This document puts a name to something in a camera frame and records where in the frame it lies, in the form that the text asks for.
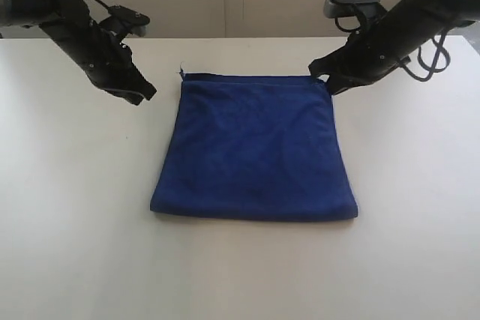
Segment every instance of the folded towel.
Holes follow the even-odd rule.
[[[152,211],[298,222],[357,216],[323,82],[310,76],[182,77]]]

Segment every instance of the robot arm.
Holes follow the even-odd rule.
[[[312,76],[329,75],[326,85],[330,93],[340,94],[373,84],[399,67],[419,81],[445,70],[438,69],[437,62],[442,54],[447,66],[450,62],[443,48],[446,35],[453,28],[480,20],[480,0],[401,0],[390,11],[380,0],[327,0],[324,13],[334,18],[337,26],[339,18],[348,16],[356,16],[360,23],[356,29],[342,29],[351,33],[345,46],[309,66]],[[428,71],[421,78],[408,69],[409,54],[430,39],[437,51],[431,67],[419,53],[420,65]]]
[[[110,14],[100,23],[90,17],[83,0],[0,0],[0,26],[38,25],[94,86],[135,105],[150,100],[156,89],[135,67],[130,48],[122,43],[128,34],[144,35],[150,19],[97,1]]]

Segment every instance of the blue cloth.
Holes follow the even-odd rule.
[[[183,79],[152,211],[299,222],[357,216],[323,82],[207,73]]]

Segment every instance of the blue towel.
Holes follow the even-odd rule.
[[[323,82],[310,76],[182,77],[152,211],[298,222],[357,216]]]

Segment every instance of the table surface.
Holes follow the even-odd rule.
[[[305,74],[343,43],[131,40],[158,89],[134,107],[95,89],[48,40],[0,41],[0,318],[477,319],[480,57],[462,37],[447,40],[451,67],[428,83],[398,70],[334,99],[357,219],[149,211],[180,64]]]

